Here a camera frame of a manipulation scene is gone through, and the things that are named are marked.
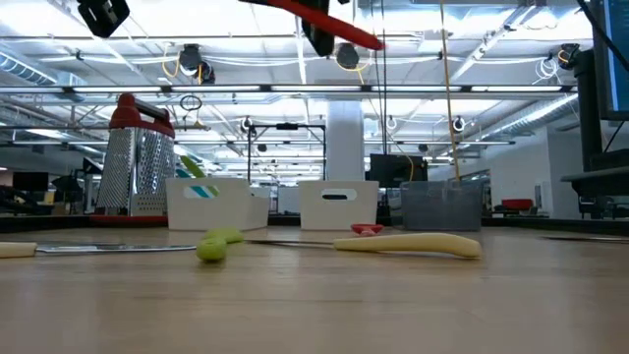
handle cutout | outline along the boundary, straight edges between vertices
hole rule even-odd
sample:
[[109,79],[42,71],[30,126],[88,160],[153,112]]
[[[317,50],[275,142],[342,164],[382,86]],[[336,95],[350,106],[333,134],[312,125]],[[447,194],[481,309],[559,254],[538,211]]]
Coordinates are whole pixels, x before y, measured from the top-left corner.
[[324,189],[321,191],[321,197],[327,201],[353,201],[358,193],[355,189]]

black monitor frame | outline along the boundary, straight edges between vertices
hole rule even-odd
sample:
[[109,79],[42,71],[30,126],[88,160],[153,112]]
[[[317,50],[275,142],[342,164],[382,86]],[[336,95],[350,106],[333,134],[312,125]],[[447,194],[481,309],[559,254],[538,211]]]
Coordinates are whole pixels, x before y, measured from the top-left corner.
[[[413,176],[413,181],[427,181],[428,180],[428,163],[424,160],[422,156],[409,156],[413,160],[413,164],[415,165],[415,173]],[[402,154],[382,154],[382,153],[372,153],[370,156],[371,160],[371,169],[369,173],[369,179],[372,181],[378,181],[380,183],[380,188],[399,188],[402,182],[409,181],[410,174],[410,163],[408,157]],[[374,161],[380,160],[380,165],[378,163],[374,166]],[[401,174],[397,171],[401,168],[403,169],[402,180],[405,181],[395,181],[395,177],[401,177]]]
[[[592,13],[597,18],[600,26],[607,32],[607,20],[605,15],[604,3],[609,0],[597,0],[592,3]],[[613,57],[609,48],[600,40],[599,35],[593,30],[594,36],[594,53],[595,65],[597,70],[597,87],[599,101],[599,117],[601,120],[609,121],[626,121],[629,120],[629,111],[614,110],[612,106],[612,87],[609,67],[609,59]]]

white column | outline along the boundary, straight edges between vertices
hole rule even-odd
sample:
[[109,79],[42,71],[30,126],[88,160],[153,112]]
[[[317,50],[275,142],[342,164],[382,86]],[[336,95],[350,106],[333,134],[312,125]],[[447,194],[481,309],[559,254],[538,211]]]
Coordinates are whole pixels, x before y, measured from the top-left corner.
[[360,101],[329,101],[327,121],[327,179],[365,180],[363,109]]

computer monitor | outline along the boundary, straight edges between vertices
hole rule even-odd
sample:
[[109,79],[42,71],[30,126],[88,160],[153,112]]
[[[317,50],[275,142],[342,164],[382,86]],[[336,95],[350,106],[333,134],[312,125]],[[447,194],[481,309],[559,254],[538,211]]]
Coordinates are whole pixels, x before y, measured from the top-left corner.
[[[410,156],[413,160],[413,181],[428,180],[428,164],[421,156]],[[411,163],[407,156],[399,154],[371,155],[371,181],[380,182],[380,188],[399,188],[400,183],[411,180]]]
[[48,173],[13,172],[13,188],[26,192],[48,191]]
[[[625,57],[629,56],[629,6],[626,0],[601,0],[593,13],[607,36]],[[629,72],[598,35],[594,35],[601,119],[629,117]]]

ceiling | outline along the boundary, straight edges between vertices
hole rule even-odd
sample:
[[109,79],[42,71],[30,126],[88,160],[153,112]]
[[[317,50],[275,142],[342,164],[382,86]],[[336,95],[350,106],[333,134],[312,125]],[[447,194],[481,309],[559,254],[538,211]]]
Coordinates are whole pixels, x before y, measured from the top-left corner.
[[[0,52],[11,52],[40,72],[51,77],[71,73],[80,78],[76,84],[88,86],[168,86],[196,85],[195,78],[178,73],[176,57],[183,44],[200,45],[201,53],[214,69],[216,85],[365,85],[386,84],[433,85],[445,83],[444,60],[440,59],[442,41],[438,2],[384,0],[384,16],[380,1],[355,0],[341,6],[331,1],[330,15],[369,32],[382,33],[386,41],[386,65],[383,53],[375,55],[358,48],[361,55],[357,71],[345,71],[334,58],[318,58],[309,42],[297,30],[296,18],[279,9],[250,5],[236,0],[127,0],[131,17],[111,38],[94,39],[77,12],[75,1],[3,0],[0,4]],[[574,85],[573,73],[558,69],[556,56],[565,42],[577,42],[584,48],[592,46],[591,28],[576,2],[548,1],[547,7],[518,8],[509,1],[446,1],[445,27],[448,70],[454,86],[561,86]],[[512,30],[501,30],[516,11],[524,15]],[[32,86],[14,74],[0,71],[0,87]],[[65,126],[74,117],[83,128],[105,126],[115,106],[117,93],[86,94],[83,102],[60,99],[52,94],[5,94],[21,104],[44,110],[50,116],[0,114],[0,122],[12,125]],[[183,125],[187,112],[179,105],[182,94],[146,94],[141,97],[171,111],[177,124]],[[251,92],[199,94],[203,107],[186,116],[186,125],[195,120],[211,131],[178,131],[183,141],[234,141],[244,117],[255,123],[274,124],[298,122],[324,124],[329,99],[326,94],[271,94]],[[525,94],[501,96],[463,95],[451,101],[453,116],[461,116],[468,124],[466,136],[490,129],[542,97]],[[344,97],[360,101],[367,125],[377,119],[377,95]],[[387,115],[393,119],[389,133],[395,140],[443,140],[448,134],[445,92],[432,95],[395,95],[386,101]],[[16,136],[5,132],[3,140],[62,140],[54,135],[41,135],[21,130]],[[106,141],[106,131],[84,129],[66,132],[74,140]],[[286,134],[269,131],[266,138],[274,140],[311,140],[303,147],[269,147],[266,155],[321,156],[320,145],[309,132]],[[366,136],[380,140],[380,130]],[[217,162],[224,173],[238,169],[239,152],[226,146],[185,146],[185,152],[210,164]],[[105,146],[91,149],[104,150]],[[417,152],[417,146],[402,149]],[[366,153],[381,147],[366,148]],[[442,154],[440,148],[430,151]],[[304,178],[318,178],[320,164],[288,166],[288,170],[306,168]]]

